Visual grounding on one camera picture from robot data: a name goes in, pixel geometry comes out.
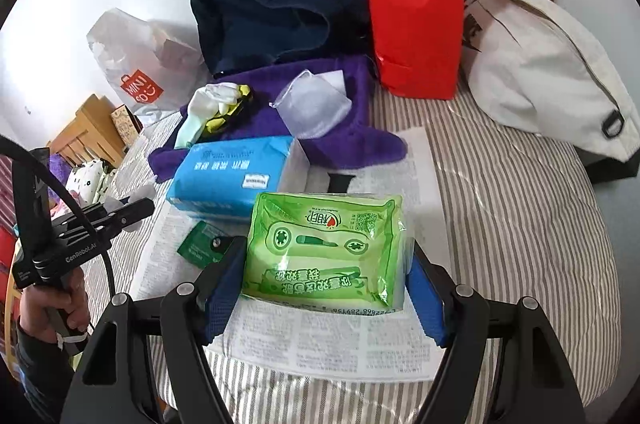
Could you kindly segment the person's left hand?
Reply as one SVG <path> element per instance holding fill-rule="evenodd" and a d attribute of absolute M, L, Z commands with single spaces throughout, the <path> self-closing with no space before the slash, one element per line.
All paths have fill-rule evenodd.
<path fill-rule="evenodd" d="M 61 309 L 67 314 L 67 326 L 70 329 L 86 331 L 90 314 L 88 294 L 85 288 L 85 275 L 76 268 L 68 277 L 68 289 L 61 291 L 50 287 L 27 287 L 21 296 L 20 327 L 25 334 L 42 340 L 44 343 L 56 342 L 56 332 L 48 315 L 48 309 Z"/>

